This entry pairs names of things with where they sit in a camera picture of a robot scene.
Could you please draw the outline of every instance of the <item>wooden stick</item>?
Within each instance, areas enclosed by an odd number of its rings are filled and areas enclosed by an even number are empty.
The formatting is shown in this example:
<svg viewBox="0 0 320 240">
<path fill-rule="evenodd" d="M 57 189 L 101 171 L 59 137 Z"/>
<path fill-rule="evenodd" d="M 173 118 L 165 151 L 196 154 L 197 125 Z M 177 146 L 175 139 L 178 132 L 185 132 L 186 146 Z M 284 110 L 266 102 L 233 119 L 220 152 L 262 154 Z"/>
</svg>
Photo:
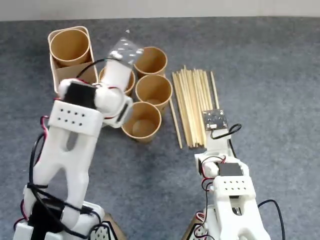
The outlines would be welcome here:
<svg viewBox="0 0 320 240">
<path fill-rule="evenodd" d="M 191 140 L 190 140 L 190 129 L 188 129 L 188 119 L 186 118 L 186 112 L 185 112 L 185 106 L 182 102 L 182 96 L 181 96 L 181 92 L 180 92 L 180 88 L 179 88 L 179 81 L 178 81 L 178 77 L 177 75 L 173 72 L 172 73 L 172 79 L 173 79 L 173 85 L 174 85 L 174 90 L 175 90 L 175 95 L 176 95 L 176 99 L 178 102 L 178 107 L 179 107 L 179 111 L 180 111 L 180 117 L 181 117 L 181 121 L 182 121 L 182 127 L 183 127 L 183 131 L 184 131 L 184 137 L 185 137 L 185 141 L 186 144 L 188 145 L 188 147 L 191 146 Z"/>
<path fill-rule="evenodd" d="M 210 106 L 209 106 L 209 99 L 208 99 L 208 94 L 207 94 L 207 89 L 206 89 L 206 84 L 205 84 L 205 79 L 204 79 L 204 75 L 203 75 L 203 71 L 201 69 L 198 70 L 199 73 L 199 78 L 200 78 L 200 82 L 201 82 L 201 88 L 202 88 L 202 94 L 203 94 L 203 98 L 204 98 L 204 110 L 210 110 Z"/>
<path fill-rule="evenodd" d="M 209 87 L 207 71 L 203 71 L 203 77 L 204 77 L 204 83 L 205 83 L 205 88 L 206 88 L 206 94 L 208 97 L 209 110 L 212 110 L 213 106 L 212 106 L 212 99 L 211 99 L 211 94 L 210 94 L 210 87 Z"/>
<path fill-rule="evenodd" d="M 185 119 L 187 135 L 188 135 L 188 146 L 192 148 L 193 138 L 192 138 L 192 132 L 190 128 L 190 120 L 188 118 L 187 106 L 186 106 L 185 97 L 183 93 L 183 86 L 181 85 L 181 74 L 179 72 L 176 73 L 176 82 L 177 82 L 178 92 L 180 95 L 181 105 L 183 106 L 182 109 L 184 111 L 184 119 Z"/>
<path fill-rule="evenodd" d="M 190 92 L 191 107 L 192 107 L 193 120 L 195 125 L 196 142 L 200 145 L 203 145 L 203 141 L 201 137 L 201 126 L 200 126 L 200 119 L 199 119 L 198 104 L 197 104 L 198 98 L 196 95 L 195 87 L 192 80 L 192 74 L 190 70 L 186 71 L 186 78 L 187 78 L 187 84 Z"/>
<path fill-rule="evenodd" d="M 191 105 L 191 98 L 190 98 L 190 91 L 188 88 L 188 83 L 186 80 L 186 76 L 185 76 L 185 71 L 182 69 L 181 73 L 179 75 L 179 80 L 180 80 L 180 85 L 182 87 L 182 95 L 184 98 L 184 103 L 186 106 L 186 112 L 187 112 L 187 118 L 189 120 L 189 124 L 190 124 L 190 132 L 191 132 L 191 138 L 192 138 L 192 146 L 196 147 L 196 142 L 197 142 L 197 138 L 196 138 L 196 130 L 195 130 L 195 122 L 193 119 L 193 109 L 192 109 L 192 105 Z"/>
<path fill-rule="evenodd" d="M 196 87 L 197 87 L 197 91 L 199 93 L 199 99 L 200 99 L 200 106 L 201 106 L 201 111 L 204 111 L 206 108 L 206 101 L 205 101 L 205 97 L 204 97 L 204 92 L 202 89 L 202 84 L 201 84 L 201 79 L 200 79 L 200 75 L 199 75 L 199 71 L 194 69 L 194 75 L 195 75 L 195 83 L 196 83 Z"/>
<path fill-rule="evenodd" d="M 204 120 L 203 120 L 203 116 L 202 116 L 202 108 L 201 108 L 201 97 L 200 97 L 200 91 L 199 88 L 197 86 L 197 76 L 195 71 L 192 72 L 192 83 L 193 83 L 193 87 L 194 87 L 194 91 L 195 91 L 195 95 L 196 95 L 196 104 L 197 104 L 197 114 L 198 114 L 198 124 L 200 126 L 200 138 L 201 138 L 201 145 L 205 146 L 206 142 L 207 142 L 207 138 L 206 138 L 206 132 L 205 132 L 205 126 L 204 126 Z"/>
<path fill-rule="evenodd" d="M 182 142 L 181 142 L 180 130 L 179 130 L 179 127 L 178 127 L 178 122 L 177 122 L 177 116 L 176 116 L 174 104 L 172 103 L 172 99 L 171 98 L 169 100 L 169 103 L 170 103 L 172 118 L 173 118 L 173 122 L 174 122 L 174 126 L 175 126 L 176 137 L 178 138 L 179 147 L 180 147 L 180 149 L 182 149 Z"/>
<path fill-rule="evenodd" d="M 214 73 L 211 71 L 211 72 L 210 72 L 210 75 L 211 75 L 211 82 L 212 82 L 212 87 L 213 87 L 213 95 L 214 95 L 215 108 L 216 108 L 216 109 L 220 109 L 219 99 L 218 99 L 218 93 L 217 93 L 217 89 L 216 89 L 216 82 L 215 82 L 215 78 L 214 78 Z"/>
</svg>

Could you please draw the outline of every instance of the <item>cardboard box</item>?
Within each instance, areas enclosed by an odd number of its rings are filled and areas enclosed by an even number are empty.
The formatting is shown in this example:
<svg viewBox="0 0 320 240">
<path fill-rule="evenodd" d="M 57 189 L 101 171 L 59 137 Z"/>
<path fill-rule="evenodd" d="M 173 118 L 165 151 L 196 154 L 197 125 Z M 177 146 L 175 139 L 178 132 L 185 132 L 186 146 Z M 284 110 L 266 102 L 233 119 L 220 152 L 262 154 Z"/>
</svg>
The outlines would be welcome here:
<svg viewBox="0 0 320 240">
<path fill-rule="evenodd" d="M 60 82 L 63 79 L 70 79 L 70 78 L 75 78 L 78 73 L 81 72 L 82 69 L 84 69 L 86 66 L 94 62 L 94 54 L 92 51 L 92 45 L 91 45 L 91 40 L 90 40 L 90 35 L 89 31 L 86 27 L 84 26 L 75 26 L 75 27 L 69 27 L 65 29 L 59 29 L 51 32 L 48 36 L 48 44 L 50 45 L 50 42 L 52 38 L 57 35 L 58 33 L 64 31 L 64 30 L 69 30 L 69 29 L 77 29 L 80 31 L 83 31 L 84 33 L 87 34 L 89 38 L 89 43 L 90 43 L 90 50 L 89 50 L 89 58 L 87 62 L 78 64 L 78 65 L 73 65 L 73 66 L 66 66 L 66 67 L 61 67 L 54 57 L 50 53 L 50 65 L 51 65 L 51 71 L 52 71 L 52 77 L 53 77 L 53 86 L 54 86 L 54 91 L 58 93 L 58 86 Z M 98 72 L 96 66 L 90 67 L 82 76 L 81 79 L 88 82 L 88 83 L 97 83 L 99 81 L 98 78 Z"/>
</svg>

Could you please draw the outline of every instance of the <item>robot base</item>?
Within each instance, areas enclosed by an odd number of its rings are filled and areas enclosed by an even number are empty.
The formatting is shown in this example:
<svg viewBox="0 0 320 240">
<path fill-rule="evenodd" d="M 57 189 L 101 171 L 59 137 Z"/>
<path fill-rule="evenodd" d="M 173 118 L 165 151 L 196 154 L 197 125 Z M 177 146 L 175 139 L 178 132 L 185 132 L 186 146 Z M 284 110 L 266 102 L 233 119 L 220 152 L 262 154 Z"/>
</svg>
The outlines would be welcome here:
<svg viewBox="0 0 320 240">
<path fill-rule="evenodd" d="M 112 216 L 109 213 L 105 214 L 105 211 L 102 207 L 90 202 L 84 202 L 83 205 L 92 208 L 96 213 L 99 214 L 100 218 L 103 219 L 104 224 L 109 226 L 111 240 L 126 240 L 124 233 L 121 231 L 117 223 L 113 220 Z M 72 230 L 77 233 L 87 235 L 90 228 L 98 223 L 99 221 L 95 215 L 81 214 L 78 219 L 78 222 Z M 31 240 L 33 230 L 34 228 L 32 226 L 29 226 L 26 222 L 18 223 L 16 226 L 13 240 Z M 108 240 L 109 237 L 107 229 L 101 227 L 96 232 L 93 232 L 91 234 L 91 239 Z M 81 240 L 81 238 L 70 235 L 63 231 L 59 233 L 47 232 L 44 240 Z"/>
</svg>

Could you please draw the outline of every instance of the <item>brown paper cup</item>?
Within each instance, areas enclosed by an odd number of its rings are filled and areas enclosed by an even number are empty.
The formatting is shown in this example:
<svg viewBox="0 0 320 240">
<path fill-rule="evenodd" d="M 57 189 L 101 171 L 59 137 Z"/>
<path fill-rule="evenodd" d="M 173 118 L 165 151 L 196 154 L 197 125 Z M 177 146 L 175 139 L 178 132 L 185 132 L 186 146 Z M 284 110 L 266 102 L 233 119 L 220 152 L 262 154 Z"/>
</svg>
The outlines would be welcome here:
<svg viewBox="0 0 320 240">
<path fill-rule="evenodd" d="M 172 85 L 161 75 L 146 75 L 135 86 L 135 94 L 141 102 L 148 102 L 163 115 L 172 96 Z"/>
<path fill-rule="evenodd" d="M 83 64 L 89 58 L 89 37 L 78 29 L 59 32 L 49 45 L 51 55 L 62 67 Z"/>
<path fill-rule="evenodd" d="M 122 130 L 130 138 L 146 144 L 155 137 L 161 121 L 161 114 L 155 106 L 148 102 L 135 102 L 132 105 L 132 116 L 122 125 Z"/>
<path fill-rule="evenodd" d="M 138 78 L 145 75 L 164 75 L 168 63 L 165 52 L 154 46 L 144 47 L 143 50 L 142 56 L 134 65 Z"/>
<path fill-rule="evenodd" d="M 102 68 L 102 70 L 99 73 L 99 82 L 101 81 L 101 79 L 105 75 L 105 69 L 106 69 L 106 67 Z M 130 75 L 130 79 L 129 79 L 128 85 L 126 86 L 126 89 L 124 91 L 125 95 L 131 96 L 132 91 L 133 91 L 134 86 L 135 86 L 135 83 L 136 83 L 136 76 L 135 76 L 134 71 L 131 71 L 131 75 Z"/>
</svg>

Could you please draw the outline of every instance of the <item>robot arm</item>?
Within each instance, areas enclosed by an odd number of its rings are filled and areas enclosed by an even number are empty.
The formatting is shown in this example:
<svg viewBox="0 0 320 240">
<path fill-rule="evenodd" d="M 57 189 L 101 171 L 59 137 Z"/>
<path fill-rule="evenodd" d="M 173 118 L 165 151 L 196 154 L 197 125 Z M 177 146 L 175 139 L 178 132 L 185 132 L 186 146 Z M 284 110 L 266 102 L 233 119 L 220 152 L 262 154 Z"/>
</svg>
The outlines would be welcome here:
<svg viewBox="0 0 320 240">
<path fill-rule="evenodd" d="M 223 110 L 206 111 L 203 118 L 207 151 L 195 154 L 195 163 L 203 180 L 212 181 L 208 193 L 214 204 L 206 207 L 204 222 L 189 234 L 189 239 L 195 239 L 196 234 L 201 240 L 205 237 L 199 236 L 204 235 L 214 240 L 270 240 L 260 217 L 249 168 L 234 157 Z"/>
<path fill-rule="evenodd" d="M 43 234 L 45 240 L 80 239 L 63 231 L 52 233 L 57 226 L 47 226 L 47 231 L 41 226 L 41 222 L 47 221 L 47 225 L 50 225 L 52 221 L 49 221 L 50 216 L 41 212 L 43 209 L 39 208 L 35 189 L 31 187 L 47 186 L 60 169 L 66 174 L 68 196 L 65 202 L 69 206 L 60 212 L 57 210 L 56 218 L 60 218 L 68 229 L 82 231 L 82 236 L 86 236 L 88 232 L 83 231 L 97 224 L 98 219 L 90 215 L 80 216 L 75 208 L 86 206 L 86 209 L 94 209 L 101 219 L 104 217 L 101 207 L 84 202 L 89 182 L 88 170 L 101 128 L 104 125 L 119 128 L 130 113 L 133 101 L 125 95 L 124 90 L 132 66 L 142 53 L 141 48 L 121 38 L 110 51 L 109 58 L 114 60 L 106 62 L 107 71 L 101 83 L 90 85 L 76 78 L 65 79 L 60 83 L 60 100 L 54 102 L 51 111 L 48 122 L 50 128 L 39 161 L 32 169 L 32 185 L 28 184 L 24 188 L 24 210 L 29 224 L 17 225 L 14 240 L 38 240 Z M 76 134 L 77 139 L 74 147 L 68 149 L 67 142 L 71 133 Z"/>
</svg>

